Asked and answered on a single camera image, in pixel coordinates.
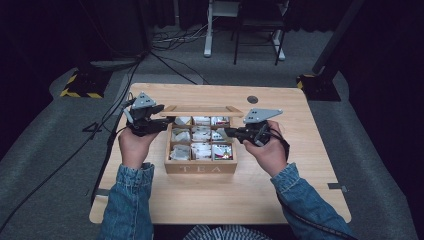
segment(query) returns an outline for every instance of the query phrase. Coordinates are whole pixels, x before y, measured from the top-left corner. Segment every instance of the hand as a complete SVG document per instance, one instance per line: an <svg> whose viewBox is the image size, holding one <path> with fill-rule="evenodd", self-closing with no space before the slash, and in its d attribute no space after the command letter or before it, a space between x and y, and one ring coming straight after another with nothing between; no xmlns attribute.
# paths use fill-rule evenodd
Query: hand
<svg viewBox="0 0 424 240"><path fill-rule="evenodd" d="M122 164L133 169L140 169L147 158L150 144L158 134L153 133L139 137L134 135L131 129L124 129L118 137Z"/></svg>
<svg viewBox="0 0 424 240"><path fill-rule="evenodd" d="M274 129L281 134L277 122L268 120L270 129ZM259 166L271 177L277 175L287 166L287 159L283 145L275 137L271 137L269 142L263 147L258 147L248 140L243 141L246 150L252 154L259 163Z"/></svg>

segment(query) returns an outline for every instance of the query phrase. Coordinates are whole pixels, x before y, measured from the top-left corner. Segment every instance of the blue sleeve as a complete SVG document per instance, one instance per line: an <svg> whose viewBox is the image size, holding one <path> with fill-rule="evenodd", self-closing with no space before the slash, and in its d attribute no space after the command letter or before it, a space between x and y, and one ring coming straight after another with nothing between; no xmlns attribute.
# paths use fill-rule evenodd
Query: blue sleeve
<svg viewBox="0 0 424 240"><path fill-rule="evenodd" d="M97 239L152 239L149 198L153 173L150 163L138 170L119 166Z"/></svg>
<svg viewBox="0 0 424 240"><path fill-rule="evenodd" d="M299 216L352 236L352 231L344 219L305 179L299 177L296 164L287 165L284 170L271 178L271 182L277 190L280 201ZM283 212L298 239L340 239L300 221L286 210Z"/></svg>

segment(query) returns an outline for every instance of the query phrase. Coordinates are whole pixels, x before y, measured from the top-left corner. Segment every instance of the stand base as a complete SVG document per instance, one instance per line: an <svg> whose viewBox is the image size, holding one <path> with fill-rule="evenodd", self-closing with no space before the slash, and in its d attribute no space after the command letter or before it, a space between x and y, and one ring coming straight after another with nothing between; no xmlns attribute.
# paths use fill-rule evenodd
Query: stand base
<svg viewBox="0 0 424 240"><path fill-rule="evenodd" d="M296 83L308 101L341 101L333 82L323 81L320 76L302 74L296 78Z"/></svg>
<svg viewBox="0 0 424 240"><path fill-rule="evenodd" d="M103 98L112 73L112 71L82 73L77 70L69 78L60 96Z"/></svg>

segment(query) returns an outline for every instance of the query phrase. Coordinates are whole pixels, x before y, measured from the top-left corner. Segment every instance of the box lid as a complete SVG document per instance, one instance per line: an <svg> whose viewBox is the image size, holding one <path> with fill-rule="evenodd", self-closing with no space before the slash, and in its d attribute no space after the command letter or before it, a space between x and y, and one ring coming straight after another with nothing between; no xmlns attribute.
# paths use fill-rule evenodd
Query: box lid
<svg viewBox="0 0 424 240"><path fill-rule="evenodd" d="M243 117L244 113L232 106L196 106L196 105L170 105L159 113L162 117L182 116L221 116Z"/></svg>

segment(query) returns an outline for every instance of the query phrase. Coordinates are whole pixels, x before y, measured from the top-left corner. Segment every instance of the wooden tea box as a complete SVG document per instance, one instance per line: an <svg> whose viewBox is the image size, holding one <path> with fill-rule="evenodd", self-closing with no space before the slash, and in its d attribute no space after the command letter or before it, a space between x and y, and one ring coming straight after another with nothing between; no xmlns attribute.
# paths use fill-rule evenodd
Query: wooden tea box
<svg viewBox="0 0 424 240"><path fill-rule="evenodd" d="M176 106L161 116L174 116L167 130L165 169L168 174L228 174L237 167L234 140L222 139L224 128L243 113L232 107Z"/></svg>

